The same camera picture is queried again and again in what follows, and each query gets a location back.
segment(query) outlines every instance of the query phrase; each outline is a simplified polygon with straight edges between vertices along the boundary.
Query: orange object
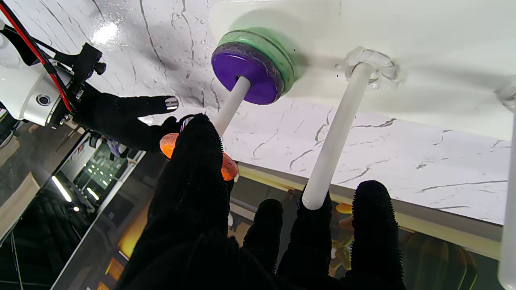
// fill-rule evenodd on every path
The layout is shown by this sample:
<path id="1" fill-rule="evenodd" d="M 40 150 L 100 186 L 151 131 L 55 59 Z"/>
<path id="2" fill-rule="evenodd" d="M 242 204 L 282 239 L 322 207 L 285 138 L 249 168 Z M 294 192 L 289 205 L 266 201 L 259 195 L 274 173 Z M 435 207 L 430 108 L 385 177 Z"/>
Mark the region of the orange object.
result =
<path id="1" fill-rule="evenodd" d="M 175 142 L 178 139 L 178 133 L 170 133 L 159 141 L 159 148 L 167 156 L 168 158 L 172 157 L 172 153 L 174 152 Z M 220 173 L 225 181 L 230 181 L 234 179 L 238 174 L 238 166 L 236 162 L 231 159 L 226 153 L 222 155 L 222 168 L 220 169 Z"/>
<path id="2" fill-rule="evenodd" d="M 345 204 L 345 203 L 341 203 L 341 204 L 338 204 L 335 209 L 341 213 L 341 214 L 345 214 L 345 215 L 349 215 L 352 213 L 352 209 L 353 209 L 353 206 L 349 205 L 349 204 Z"/>

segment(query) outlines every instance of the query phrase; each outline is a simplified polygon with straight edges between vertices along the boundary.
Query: purple disc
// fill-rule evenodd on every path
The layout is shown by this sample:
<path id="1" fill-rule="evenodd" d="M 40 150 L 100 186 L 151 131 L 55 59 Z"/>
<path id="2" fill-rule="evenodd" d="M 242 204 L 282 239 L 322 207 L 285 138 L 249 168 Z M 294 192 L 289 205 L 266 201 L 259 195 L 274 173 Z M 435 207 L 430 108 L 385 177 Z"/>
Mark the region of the purple disc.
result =
<path id="1" fill-rule="evenodd" d="M 251 88 L 244 100 L 266 105 L 276 101 L 283 91 L 284 82 L 274 63 L 254 47 L 228 42 L 218 46 L 212 55 L 212 67 L 219 81 L 232 90 L 236 80 L 244 76 Z"/>

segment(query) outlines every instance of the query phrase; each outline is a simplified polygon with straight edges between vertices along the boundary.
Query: transparent plastic mount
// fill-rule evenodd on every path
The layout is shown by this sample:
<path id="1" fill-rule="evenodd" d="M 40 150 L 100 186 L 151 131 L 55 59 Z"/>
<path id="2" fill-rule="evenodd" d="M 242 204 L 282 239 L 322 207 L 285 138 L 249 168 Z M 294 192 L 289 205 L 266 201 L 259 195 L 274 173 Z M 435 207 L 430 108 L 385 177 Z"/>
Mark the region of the transparent plastic mount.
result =
<path id="1" fill-rule="evenodd" d="M 376 72 L 371 75 L 368 89 L 394 90 L 399 85 L 399 66 L 391 58 L 381 52 L 357 47 L 348 53 L 344 59 L 344 74 L 349 80 L 354 68 L 362 62 L 372 65 Z"/>

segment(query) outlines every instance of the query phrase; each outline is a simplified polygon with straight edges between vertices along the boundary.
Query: ceiling light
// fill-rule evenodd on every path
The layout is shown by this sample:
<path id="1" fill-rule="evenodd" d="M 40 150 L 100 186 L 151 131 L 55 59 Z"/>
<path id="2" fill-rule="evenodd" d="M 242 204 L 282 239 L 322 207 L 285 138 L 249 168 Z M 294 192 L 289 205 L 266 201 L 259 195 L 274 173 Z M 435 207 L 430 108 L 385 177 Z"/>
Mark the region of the ceiling light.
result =
<path id="1" fill-rule="evenodd" d="M 52 176 L 52 181 L 56 184 L 57 189 L 59 189 L 59 191 L 61 192 L 61 194 L 63 195 L 63 197 L 66 199 L 66 201 L 71 202 L 71 201 L 72 201 L 72 198 L 70 197 L 70 195 L 68 194 L 68 192 L 66 192 L 65 188 L 61 185 L 61 183 L 59 182 L 59 180 L 57 180 L 57 177 Z"/>
<path id="2" fill-rule="evenodd" d="M 95 194 L 95 191 L 91 190 L 91 188 L 87 187 L 86 190 L 95 198 L 96 200 L 99 200 L 99 196 Z"/>

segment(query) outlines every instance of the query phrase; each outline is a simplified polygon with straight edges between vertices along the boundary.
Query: orange disc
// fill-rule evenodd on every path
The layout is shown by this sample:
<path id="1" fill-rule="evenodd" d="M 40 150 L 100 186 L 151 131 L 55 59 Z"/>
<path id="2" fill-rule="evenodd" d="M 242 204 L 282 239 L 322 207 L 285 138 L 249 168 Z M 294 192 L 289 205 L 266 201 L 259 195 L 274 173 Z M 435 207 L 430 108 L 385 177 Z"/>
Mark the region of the orange disc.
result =
<path id="1" fill-rule="evenodd" d="M 159 141 L 159 148 L 166 157 L 172 157 L 172 152 L 174 152 L 175 148 L 175 141 L 178 137 L 178 133 L 170 133 L 163 136 L 163 138 Z"/>
<path id="2" fill-rule="evenodd" d="M 168 158 L 172 157 L 172 153 L 175 148 L 175 141 L 178 137 L 178 133 L 170 133 L 163 136 L 159 141 L 159 148 Z M 236 162 L 225 153 L 222 155 L 222 168 L 220 169 L 220 173 L 225 181 L 232 180 L 238 175 L 238 166 L 236 165 Z"/>
<path id="3" fill-rule="evenodd" d="M 222 168 L 220 169 L 220 173 L 222 173 L 222 177 L 225 181 L 234 179 L 238 174 L 236 162 L 225 153 L 222 155 Z"/>

